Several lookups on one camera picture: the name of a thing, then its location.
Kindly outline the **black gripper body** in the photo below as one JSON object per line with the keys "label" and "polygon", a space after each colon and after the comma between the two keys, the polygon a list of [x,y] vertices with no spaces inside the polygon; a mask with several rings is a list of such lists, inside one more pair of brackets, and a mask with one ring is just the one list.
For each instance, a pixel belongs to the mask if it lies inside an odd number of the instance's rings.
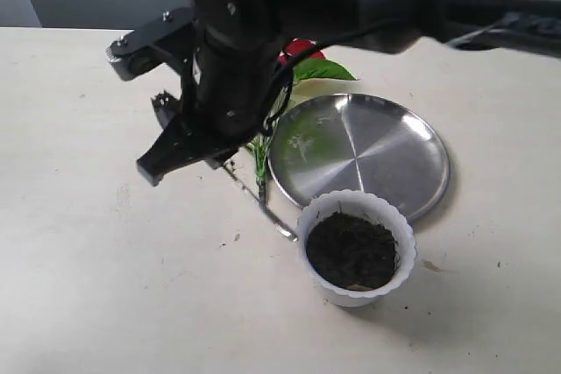
{"label": "black gripper body", "polygon": [[272,0],[192,0],[201,79],[195,113],[216,134],[245,138],[262,121],[282,37]]}

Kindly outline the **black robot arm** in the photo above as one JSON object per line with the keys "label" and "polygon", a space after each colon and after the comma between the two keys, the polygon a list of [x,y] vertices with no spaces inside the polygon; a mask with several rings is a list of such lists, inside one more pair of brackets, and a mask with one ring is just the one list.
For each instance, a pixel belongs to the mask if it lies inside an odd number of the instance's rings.
{"label": "black robot arm", "polygon": [[191,0],[115,40],[124,81],[159,65],[181,95],[153,98],[163,131],[137,162],[152,184],[206,160],[223,163],[285,108],[295,67],[329,46],[401,53],[427,37],[460,50],[560,54],[560,0]]}

